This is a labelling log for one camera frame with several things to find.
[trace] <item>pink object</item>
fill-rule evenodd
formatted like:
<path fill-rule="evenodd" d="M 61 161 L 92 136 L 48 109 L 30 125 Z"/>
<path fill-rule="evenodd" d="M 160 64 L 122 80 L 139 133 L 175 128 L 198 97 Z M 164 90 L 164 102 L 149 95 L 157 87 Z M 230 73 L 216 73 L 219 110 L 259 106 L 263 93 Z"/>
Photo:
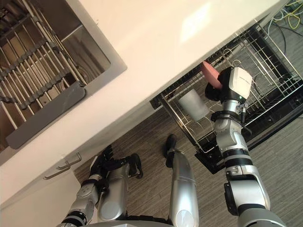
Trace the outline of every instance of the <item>pink object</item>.
<path fill-rule="evenodd" d="M 219 72 L 212 65 L 203 61 L 201 64 L 201 70 L 208 83 L 210 83 L 216 89 L 222 88 L 222 84 L 220 81 L 218 81 Z"/>

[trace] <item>floor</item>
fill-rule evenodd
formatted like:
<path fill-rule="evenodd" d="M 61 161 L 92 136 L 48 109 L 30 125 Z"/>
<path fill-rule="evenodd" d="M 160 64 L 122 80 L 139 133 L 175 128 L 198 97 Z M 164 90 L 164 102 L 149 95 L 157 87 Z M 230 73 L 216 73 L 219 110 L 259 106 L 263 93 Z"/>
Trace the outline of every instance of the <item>floor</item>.
<path fill-rule="evenodd" d="M 303 34 L 302 31 L 303 27 L 297 30 Z M 284 32 L 287 40 L 286 54 L 302 74 L 303 64 L 300 53 L 303 52 L 303 39 L 287 30 Z M 281 34 L 274 26 L 271 35 L 278 45 L 283 46 Z M 299 227 L 303 223 L 302 128 L 303 119 L 297 118 L 250 151 L 271 198 L 272 211 L 290 227 Z M 171 133 L 177 135 L 177 145 L 185 151 L 195 174 L 200 226 L 237 226 L 237 217 L 228 213 L 225 204 L 224 171 L 212 175 L 194 157 L 194 147 L 163 109 L 112 144 L 115 157 L 137 153 L 143 166 L 143 179 L 129 180 L 128 213 L 167 218 L 172 171 L 165 166 L 162 149 L 167 136 Z M 75 171 L 80 182 L 87 178 L 90 163 L 91 160 Z"/>

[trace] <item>drawer handle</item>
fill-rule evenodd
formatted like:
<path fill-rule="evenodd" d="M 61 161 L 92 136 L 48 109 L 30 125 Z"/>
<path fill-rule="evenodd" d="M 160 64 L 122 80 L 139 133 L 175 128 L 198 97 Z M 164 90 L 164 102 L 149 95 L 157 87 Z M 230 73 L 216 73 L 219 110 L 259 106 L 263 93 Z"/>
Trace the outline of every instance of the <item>drawer handle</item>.
<path fill-rule="evenodd" d="M 53 174 L 53 175 L 50 175 L 50 176 L 44 176 L 43 179 L 44 180 L 49 180 L 49 179 L 52 179 L 53 177 L 61 174 L 61 173 L 64 173 L 65 171 L 69 170 L 71 168 L 71 166 L 69 166 L 69 163 L 68 162 L 65 162 L 67 167 L 61 171 L 58 171 L 57 173 Z"/>
<path fill-rule="evenodd" d="M 71 163 L 66 162 L 65 166 L 58 166 L 56 169 L 58 169 L 58 170 L 64 170 L 64 169 L 66 169 L 68 167 L 70 168 L 72 165 L 80 162 L 82 160 L 82 157 L 81 157 L 81 155 L 79 153 L 77 153 L 77 156 L 78 156 L 78 159 L 76 161 L 73 161 Z"/>

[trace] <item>cable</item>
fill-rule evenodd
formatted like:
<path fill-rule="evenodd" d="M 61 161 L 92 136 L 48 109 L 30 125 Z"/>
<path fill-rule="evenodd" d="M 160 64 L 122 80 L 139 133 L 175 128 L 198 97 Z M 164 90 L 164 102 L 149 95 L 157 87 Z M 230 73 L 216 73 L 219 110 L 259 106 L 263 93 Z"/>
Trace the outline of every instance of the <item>cable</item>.
<path fill-rule="evenodd" d="M 286 6 L 292 6 L 292 5 L 294 5 L 294 4 L 296 4 L 296 3 L 300 2 L 300 1 L 303 1 L 303 0 L 294 1 L 292 3 L 286 4 Z"/>
<path fill-rule="evenodd" d="M 281 34 L 282 34 L 282 37 L 283 37 L 283 41 L 284 41 L 284 51 L 283 51 L 283 54 L 286 55 L 286 38 L 285 38 L 285 35 L 281 29 L 281 27 L 279 25 L 276 24 L 276 22 L 274 22 L 274 25 L 277 26 L 277 28 L 280 30 Z"/>
<path fill-rule="evenodd" d="M 296 32 L 296 31 L 294 31 L 294 30 L 292 30 L 292 29 L 290 29 L 290 28 L 280 26 L 280 25 L 278 25 L 276 22 L 274 22 L 274 23 L 273 23 L 273 25 L 274 25 L 274 26 L 277 26 L 277 27 L 280 27 L 280 28 L 283 28 L 283 29 L 287 29 L 287 30 L 292 31 L 292 32 L 296 33 L 297 35 L 299 35 L 299 36 L 303 37 L 303 35 L 302 35 L 302 34 L 300 34 L 300 33 Z"/>
<path fill-rule="evenodd" d="M 299 1 L 295 1 L 295 2 L 290 3 L 290 4 L 286 4 L 286 6 L 291 6 L 291 5 L 293 5 L 293 4 L 295 4 L 295 3 L 298 3 L 298 2 L 301 2 L 301 1 L 303 1 L 303 0 L 299 0 Z M 300 6 L 298 6 L 295 10 L 293 10 L 292 12 L 288 12 L 288 11 L 285 10 L 285 9 L 280 9 L 279 12 L 281 13 L 281 18 L 275 18 L 275 17 L 272 17 L 272 18 L 271 18 L 271 20 L 270 20 L 270 22 L 269 22 L 268 29 L 267 29 L 268 35 L 269 35 L 270 26 L 271 26 L 271 24 L 272 24 L 273 21 L 274 21 L 274 22 L 281 21 L 281 20 L 283 20 L 284 18 L 287 17 L 288 24 L 289 24 L 289 26 L 290 26 L 292 29 L 296 29 L 300 24 L 302 24 L 302 23 L 301 23 L 301 18 L 300 18 L 298 15 L 302 14 L 303 11 L 301 11 L 301 12 L 299 12 L 299 13 L 295 13 L 295 12 L 298 11 L 302 6 L 303 6 L 303 3 L 302 3 Z M 296 23 L 295 26 L 293 26 L 292 23 L 291 23 L 291 21 L 290 21 L 290 18 L 291 18 L 291 17 L 294 17 L 294 18 L 297 19 L 297 23 Z"/>

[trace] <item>kitchen cabinet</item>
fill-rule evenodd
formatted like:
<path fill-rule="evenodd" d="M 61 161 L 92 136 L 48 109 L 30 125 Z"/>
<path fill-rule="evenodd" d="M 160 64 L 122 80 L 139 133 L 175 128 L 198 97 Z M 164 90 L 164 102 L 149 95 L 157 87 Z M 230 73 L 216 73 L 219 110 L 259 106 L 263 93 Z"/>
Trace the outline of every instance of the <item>kitchen cabinet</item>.
<path fill-rule="evenodd" d="M 61 223 L 76 198 L 80 183 L 73 173 L 1 209 L 1 227 L 54 227 Z"/>

